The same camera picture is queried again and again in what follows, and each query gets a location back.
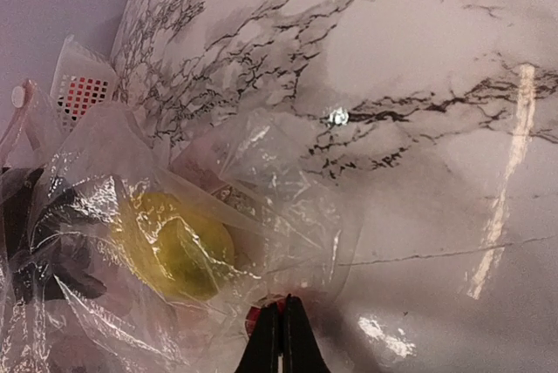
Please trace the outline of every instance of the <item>lemon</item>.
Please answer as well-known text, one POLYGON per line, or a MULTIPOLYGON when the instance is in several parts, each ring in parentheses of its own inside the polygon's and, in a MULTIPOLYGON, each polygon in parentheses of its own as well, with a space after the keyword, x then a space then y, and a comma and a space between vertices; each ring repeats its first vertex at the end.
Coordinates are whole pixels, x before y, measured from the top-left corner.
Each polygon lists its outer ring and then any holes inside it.
POLYGON ((167 297, 210 299, 234 264, 227 229, 168 193, 121 203, 111 231, 130 269, 167 297))

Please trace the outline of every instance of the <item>black object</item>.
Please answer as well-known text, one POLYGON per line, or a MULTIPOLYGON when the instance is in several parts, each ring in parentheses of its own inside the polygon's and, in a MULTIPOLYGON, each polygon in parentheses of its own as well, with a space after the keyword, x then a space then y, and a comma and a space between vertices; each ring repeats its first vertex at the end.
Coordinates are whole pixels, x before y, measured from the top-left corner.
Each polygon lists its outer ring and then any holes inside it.
POLYGON ((66 188, 42 210, 32 227, 31 237, 28 235, 33 194, 43 172, 42 168, 2 170, 4 178, 10 179, 6 183, 9 188, 19 185, 0 205, 14 295, 25 303, 31 302, 37 292, 46 301, 62 300, 65 296, 56 276, 85 298, 100 297, 106 292, 105 285, 85 272, 91 263, 86 240, 77 235, 72 238, 57 235, 62 223, 89 221, 76 210, 80 208, 77 206, 79 197, 73 188, 66 188))
POLYGON ((235 373, 330 373, 325 365, 303 302, 287 297, 281 314, 277 303, 260 312, 235 373))

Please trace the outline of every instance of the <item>yellow fruit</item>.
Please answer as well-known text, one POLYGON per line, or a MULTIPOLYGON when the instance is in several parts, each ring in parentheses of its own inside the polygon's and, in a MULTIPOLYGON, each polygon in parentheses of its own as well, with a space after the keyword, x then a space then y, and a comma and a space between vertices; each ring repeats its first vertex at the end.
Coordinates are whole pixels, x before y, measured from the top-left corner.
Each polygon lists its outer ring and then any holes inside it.
POLYGON ((235 261, 227 229, 167 193, 120 203, 112 237, 130 269, 167 297, 210 299, 235 261))

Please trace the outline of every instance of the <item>plastic bag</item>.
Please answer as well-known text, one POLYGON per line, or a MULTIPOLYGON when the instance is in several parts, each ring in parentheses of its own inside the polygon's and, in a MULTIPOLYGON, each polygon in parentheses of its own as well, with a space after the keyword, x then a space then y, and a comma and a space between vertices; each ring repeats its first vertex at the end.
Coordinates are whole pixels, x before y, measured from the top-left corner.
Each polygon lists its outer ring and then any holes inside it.
POLYGON ((3 174, 0 371, 234 371, 252 305, 293 293, 311 309, 343 284, 358 217, 265 113, 208 133, 219 200, 161 168, 123 105, 63 143, 30 105, 0 144, 4 162, 26 132, 36 152, 3 174))

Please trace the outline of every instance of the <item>marble countertop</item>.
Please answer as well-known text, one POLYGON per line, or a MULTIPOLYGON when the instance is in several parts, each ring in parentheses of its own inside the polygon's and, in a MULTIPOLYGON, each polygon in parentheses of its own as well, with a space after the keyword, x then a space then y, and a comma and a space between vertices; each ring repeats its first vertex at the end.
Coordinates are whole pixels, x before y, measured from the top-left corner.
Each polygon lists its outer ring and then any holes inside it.
POLYGON ((363 198, 348 371, 554 372, 557 24, 558 0, 129 0, 112 60, 175 153, 264 107, 363 198))

